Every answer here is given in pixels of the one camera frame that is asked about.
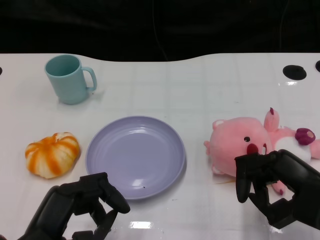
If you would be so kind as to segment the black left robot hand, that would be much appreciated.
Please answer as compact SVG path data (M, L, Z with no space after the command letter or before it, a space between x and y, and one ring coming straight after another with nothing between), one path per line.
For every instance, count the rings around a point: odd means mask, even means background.
M72 215L89 214L94 231L77 231L74 240L103 240L118 215L131 210L105 172L80 177L79 181L52 187L30 221L22 240L62 240Z

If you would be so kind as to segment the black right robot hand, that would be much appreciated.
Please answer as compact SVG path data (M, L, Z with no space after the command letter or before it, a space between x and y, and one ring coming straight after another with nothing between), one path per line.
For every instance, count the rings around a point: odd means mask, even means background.
M277 229L295 221L320 228L320 173L316 169L284 149L265 155L247 154L234 160L240 203L250 199ZM291 200L269 202L267 185L277 181L293 192Z

